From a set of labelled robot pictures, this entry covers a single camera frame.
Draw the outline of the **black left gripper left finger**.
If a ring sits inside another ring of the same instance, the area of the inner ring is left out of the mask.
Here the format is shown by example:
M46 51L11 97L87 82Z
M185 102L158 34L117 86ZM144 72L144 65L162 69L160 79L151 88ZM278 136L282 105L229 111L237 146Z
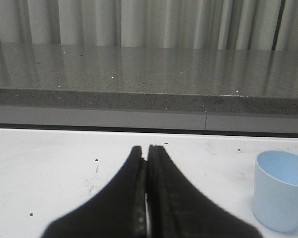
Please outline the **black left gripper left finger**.
M94 197L53 221L44 238L145 238L146 172L134 146L117 174Z

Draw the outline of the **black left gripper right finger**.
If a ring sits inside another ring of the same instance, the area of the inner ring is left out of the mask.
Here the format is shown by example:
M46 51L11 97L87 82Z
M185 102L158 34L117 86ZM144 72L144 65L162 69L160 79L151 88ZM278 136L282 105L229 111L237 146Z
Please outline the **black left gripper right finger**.
M252 225L225 211L181 173L165 148L149 147L147 191L153 238L260 238Z

